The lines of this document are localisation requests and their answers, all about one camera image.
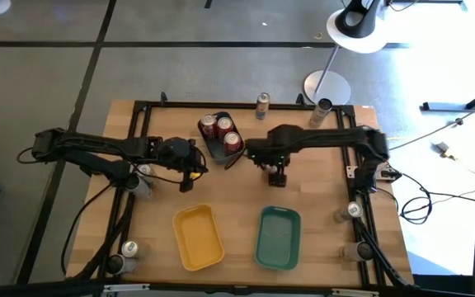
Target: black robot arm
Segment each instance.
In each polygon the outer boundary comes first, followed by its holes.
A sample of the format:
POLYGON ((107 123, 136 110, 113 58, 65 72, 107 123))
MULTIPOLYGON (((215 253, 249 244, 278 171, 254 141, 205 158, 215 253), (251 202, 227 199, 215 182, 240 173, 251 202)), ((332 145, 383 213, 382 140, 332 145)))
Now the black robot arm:
POLYGON ((122 185, 127 180, 131 165, 151 163, 182 172, 181 192, 193 188, 192 173, 208 171, 205 163, 201 162, 204 157, 193 139, 112 139, 60 128, 39 132, 35 137, 31 154, 37 161, 47 163, 64 160, 78 165, 87 175, 103 173, 116 185, 122 185), (109 161, 93 153, 120 156, 122 160, 109 161))
POLYGON ((257 166, 268 167, 269 184, 285 186, 284 168, 290 163, 290 154, 307 148, 348 146, 362 154, 364 161, 355 170, 355 189, 375 192, 375 173, 380 163, 386 162, 386 136, 367 126, 343 130, 305 130, 297 125, 279 125, 267 133, 266 139, 247 139, 247 156, 257 166))

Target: can holder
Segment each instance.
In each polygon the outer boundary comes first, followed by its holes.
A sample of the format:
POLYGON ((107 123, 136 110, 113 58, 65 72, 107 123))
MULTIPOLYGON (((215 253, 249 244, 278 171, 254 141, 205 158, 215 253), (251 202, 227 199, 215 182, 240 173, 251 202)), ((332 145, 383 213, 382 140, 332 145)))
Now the can holder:
MULTIPOLYGON (((239 135, 239 138, 241 139, 241 148, 243 149, 243 145, 244 145, 243 144, 243 138, 239 134, 236 123, 234 122, 234 120, 232 119, 230 114, 227 113, 226 111, 220 111, 220 112, 214 113, 214 116, 215 116, 216 121, 219 120, 222 117, 228 117, 230 120, 232 120, 232 122, 233 122, 232 132, 236 132, 239 135)), ((206 135, 203 133, 203 128, 201 126, 201 121, 200 120, 197 122, 197 128, 199 129, 199 132, 201 133, 201 135, 203 135, 203 139, 205 140, 206 147, 208 148, 208 151, 210 152, 210 156, 212 157, 212 159, 217 164, 219 164, 219 165, 226 164, 230 160, 234 159, 236 157, 236 155, 238 155, 240 153, 240 152, 237 152, 237 153, 233 153, 233 154, 227 156, 224 153, 224 144, 223 144, 223 142, 219 141, 219 139, 217 137, 214 138, 214 139, 208 139, 206 137, 206 135)))

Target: green tray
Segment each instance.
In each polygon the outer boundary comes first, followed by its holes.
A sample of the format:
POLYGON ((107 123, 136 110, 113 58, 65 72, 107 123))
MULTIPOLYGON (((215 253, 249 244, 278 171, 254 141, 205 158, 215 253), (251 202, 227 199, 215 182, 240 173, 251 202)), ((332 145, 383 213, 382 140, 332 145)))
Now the green tray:
POLYGON ((296 267, 300 249, 300 215, 283 207, 267 206, 261 212, 256 261, 263 267, 289 270, 296 267))

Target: red soda can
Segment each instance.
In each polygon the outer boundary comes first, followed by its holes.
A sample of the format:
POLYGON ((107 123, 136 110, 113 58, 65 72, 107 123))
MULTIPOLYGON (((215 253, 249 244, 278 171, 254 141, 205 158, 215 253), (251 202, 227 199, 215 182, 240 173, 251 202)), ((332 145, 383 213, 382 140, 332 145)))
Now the red soda can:
POLYGON ((218 120, 218 137, 223 142, 224 137, 234 128, 234 123, 228 117, 222 117, 218 120))
POLYGON ((201 118, 201 129, 203 134, 209 139, 215 138, 217 132, 217 121, 214 115, 203 115, 201 118))
POLYGON ((224 153, 227 156, 235 154, 239 152, 239 149, 241 148, 241 137, 239 137, 239 134, 236 132, 228 132, 224 136, 223 146, 224 153))

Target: gray floor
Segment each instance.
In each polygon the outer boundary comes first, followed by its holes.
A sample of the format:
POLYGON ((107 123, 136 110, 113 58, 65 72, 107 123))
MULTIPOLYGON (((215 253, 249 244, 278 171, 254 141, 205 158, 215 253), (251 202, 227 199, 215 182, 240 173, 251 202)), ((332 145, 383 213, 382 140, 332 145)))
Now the gray floor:
MULTIPOLYGON (((118 1, 106 40, 330 41, 325 21, 341 9, 340 2, 318 0, 214 0, 210 10, 203 9, 204 4, 205 0, 118 1), (324 34, 321 40, 314 38, 318 32, 324 34)), ((11 10, 0 16, 0 40, 93 41, 106 7, 106 0, 15 1, 11 10)), ((394 36, 390 42, 411 41, 415 46, 375 54, 341 49, 332 65, 333 71, 350 82, 350 103, 375 106, 382 129, 400 138, 391 142, 392 147, 459 116, 422 114, 418 106, 423 101, 468 101, 475 97, 475 51, 464 46, 475 45, 475 40, 469 39, 470 34, 459 33, 471 12, 466 14, 457 7, 415 5, 415 10, 405 11, 408 17, 402 18, 385 12, 385 20, 409 32, 390 33, 394 36), (448 34, 440 34, 439 41, 447 36, 463 46, 444 46, 444 42, 429 46, 435 33, 423 34, 429 28, 412 22, 430 18, 435 22, 429 13, 435 11, 447 12, 444 29, 439 32, 448 34)), ((0 183, 5 186, 0 194, 0 285, 14 280, 52 168, 20 165, 14 157, 32 145, 35 132, 67 126, 91 52, 0 48, 0 183)), ((172 101, 250 102, 259 92, 269 92, 273 102, 292 102, 301 92, 303 78, 323 67, 329 53, 330 49, 103 49, 78 130, 101 133, 111 100, 157 100, 161 91, 172 101)), ((475 143, 475 120, 441 137, 468 147, 464 160, 475 166, 475 156, 470 153, 475 150, 471 147, 475 143)), ((391 162, 432 191, 462 193, 475 187, 475 176, 440 159, 428 140, 393 151, 391 162)), ((82 205, 87 182, 76 167, 66 167, 31 281, 63 278, 59 254, 73 216, 82 205)), ((404 178, 394 190, 400 203, 419 193, 404 178)), ((474 207, 452 200, 435 206, 424 226, 403 222, 408 250, 450 271, 471 271, 474 207), (431 231, 448 230, 452 225, 459 226, 459 233, 438 237, 431 231), (466 244, 460 244, 455 254, 448 253, 461 237, 466 238, 466 244)))

